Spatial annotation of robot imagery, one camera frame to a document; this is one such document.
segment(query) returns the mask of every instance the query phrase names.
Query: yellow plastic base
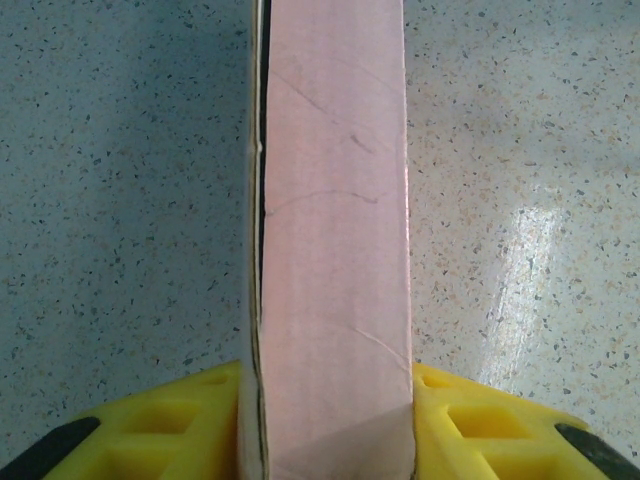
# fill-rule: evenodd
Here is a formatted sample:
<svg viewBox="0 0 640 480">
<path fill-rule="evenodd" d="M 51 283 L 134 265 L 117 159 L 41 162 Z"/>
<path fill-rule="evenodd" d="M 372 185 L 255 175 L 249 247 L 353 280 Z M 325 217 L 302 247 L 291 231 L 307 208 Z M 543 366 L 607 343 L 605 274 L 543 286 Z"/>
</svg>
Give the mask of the yellow plastic base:
<svg viewBox="0 0 640 480">
<path fill-rule="evenodd" d="M 236 478 L 240 364 L 106 404 L 47 480 Z M 579 419 L 416 364 L 417 480 L 606 480 L 555 430 Z"/>
</svg>

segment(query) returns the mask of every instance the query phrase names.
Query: terrazzo floor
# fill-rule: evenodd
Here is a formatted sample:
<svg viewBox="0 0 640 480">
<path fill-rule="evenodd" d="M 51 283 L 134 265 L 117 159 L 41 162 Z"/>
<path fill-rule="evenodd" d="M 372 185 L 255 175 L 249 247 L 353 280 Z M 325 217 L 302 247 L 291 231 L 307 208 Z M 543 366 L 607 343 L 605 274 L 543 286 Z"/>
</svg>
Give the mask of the terrazzo floor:
<svg viewBox="0 0 640 480">
<path fill-rule="evenodd" d="M 640 7 L 405 10 L 416 358 L 637 463 Z M 0 464 L 237 356 L 248 20 L 241 0 L 0 9 Z"/>
</svg>

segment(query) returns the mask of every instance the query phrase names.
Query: speckled floor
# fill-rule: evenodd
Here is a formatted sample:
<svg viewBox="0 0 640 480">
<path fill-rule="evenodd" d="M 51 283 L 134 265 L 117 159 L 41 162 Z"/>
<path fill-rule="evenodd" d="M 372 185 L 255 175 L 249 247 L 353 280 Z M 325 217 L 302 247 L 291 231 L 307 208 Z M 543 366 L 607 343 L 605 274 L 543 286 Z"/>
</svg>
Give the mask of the speckled floor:
<svg viewBox="0 0 640 480">
<path fill-rule="evenodd" d="M 640 6 L 406 2 L 415 356 L 638 463 Z"/>
<path fill-rule="evenodd" d="M 0 464 L 237 355 L 246 2 L 0 15 Z M 637 461 L 631 1 L 407 0 L 416 357 Z"/>
</svg>

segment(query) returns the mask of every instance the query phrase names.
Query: cardboard box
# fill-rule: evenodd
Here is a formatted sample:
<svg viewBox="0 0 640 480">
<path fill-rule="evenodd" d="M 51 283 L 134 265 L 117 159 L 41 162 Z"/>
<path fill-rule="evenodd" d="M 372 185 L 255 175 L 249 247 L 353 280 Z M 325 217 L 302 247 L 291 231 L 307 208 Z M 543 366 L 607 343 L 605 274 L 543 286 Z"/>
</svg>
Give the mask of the cardboard box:
<svg viewBox="0 0 640 480">
<path fill-rule="evenodd" d="M 402 2 L 256 12 L 243 475 L 408 479 Z"/>
</svg>

